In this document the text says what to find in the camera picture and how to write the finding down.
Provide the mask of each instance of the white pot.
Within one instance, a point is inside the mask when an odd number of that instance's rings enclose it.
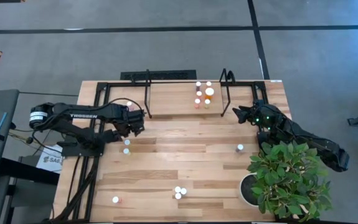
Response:
[[[250,174],[247,174],[245,177],[243,177],[243,179],[242,179],[241,182],[240,182],[240,185],[238,186],[238,194],[240,195],[240,198],[241,198],[244,202],[246,202],[247,204],[249,204],[250,206],[258,207],[258,205],[252,205],[251,203],[249,203],[249,202],[245,199],[245,197],[242,195],[242,193],[241,193],[241,185],[242,185],[243,180],[245,180],[245,178],[247,178],[248,176],[251,176],[251,175],[256,175],[256,173],[250,173]]]

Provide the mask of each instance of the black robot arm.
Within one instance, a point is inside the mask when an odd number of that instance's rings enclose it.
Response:
[[[316,148],[321,160],[337,172],[347,170],[349,155],[331,140],[320,138],[303,130],[297,123],[287,118],[277,107],[264,105],[263,101],[255,101],[252,107],[239,106],[233,108],[239,123],[249,121],[252,125],[266,128],[267,132],[258,133],[259,145],[262,142],[278,144],[280,141],[298,144],[307,143],[309,147]]]
[[[73,125],[74,118],[99,119],[113,124],[116,130],[98,134],[92,128]],[[63,156],[99,156],[106,142],[121,141],[130,132],[137,136],[144,131],[144,111],[130,111],[127,106],[115,103],[103,106],[44,103],[31,109],[29,126],[34,131],[51,129],[66,134],[65,141],[57,143],[63,147]]]

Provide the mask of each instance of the wooden table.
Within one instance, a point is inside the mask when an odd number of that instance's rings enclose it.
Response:
[[[78,105],[93,104],[97,82],[99,81],[82,83]],[[269,103],[290,117],[283,83],[265,83]],[[144,87],[112,88],[110,100],[127,97],[144,108],[144,91]],[[222,93],[226,104],[225,89]],[[230,87],[230,96],[231,105],[223,118],[220,115],[158,116],[152,119],[146,116],[146,130],[136,138],[133,135],[129,137],[130,156],[122,153],[125,148],[122,142],[107,144],[98,166],[90,221],[274,220],[272,214],[262,215],[258,208],[247,205],[238,197],[238,185],[248,174],[249,157],[257,154],[259,148],[256,140],[257,127],[249,123],[238,124],[238,119],[231,110],[239,105],[252,105],[251,88]],[[84,128],[90,122],[75,119],[74,124]],[[112,127],[112,124],[107,124],[105,128]],[[244,145],[244,153],[235,152],[237,144]],[[54,200],[56,215],[65,207],[76,160],[76,157],[64,160]],[[77,189],[80,164],[82,161],[79,161],[72,195]],[[174,198],[176,186],[187,188],[187,195],[180,200]],[[123,201],[113,204],[114,196],[121,197]],[[82,198],[80,218],[85,213],[86,199],[87,192]]]

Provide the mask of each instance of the potted plant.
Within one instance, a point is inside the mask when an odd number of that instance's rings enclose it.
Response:
[[[260,212],[269,211],[279,219],[297,215],[300,222],[318,218],[319,211],[331,208],[329,182],[319,181],[327,171],[316,149],[295,142],[261,146],[259,156],[250,157],[248,170],[254,173],[254,183],[241,185],[241,193],[248,194],[244,198],[252,194]]]

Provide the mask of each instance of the gray floor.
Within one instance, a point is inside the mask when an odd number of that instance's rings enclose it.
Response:
[[[358,25],[358,0],[254,4],[259,26]],[[0,29],[252,24],[246,0],[27,0],[0,4],[0,15]],[[358,127],[346,123],[358,115],[358,30],[261,31],[261,37],[270,78],[283,80],[293,119],[350,154],[347,172],[330,171],[334,209],[322,219],[358,223]],[[147,68],[217,78],[225,67],[237,79],[262,79],[252,31],[0,34],[0,50],[0,89],[76,95],[82,80],[117,80],[120,72]],[[27,129],[30,107],[47,101],[76,97],[20,95],[18,126]],[[34,152],[19,142],[7,146],[11,159]],[[23,210],[14,223],[25,215],[34,214]]]

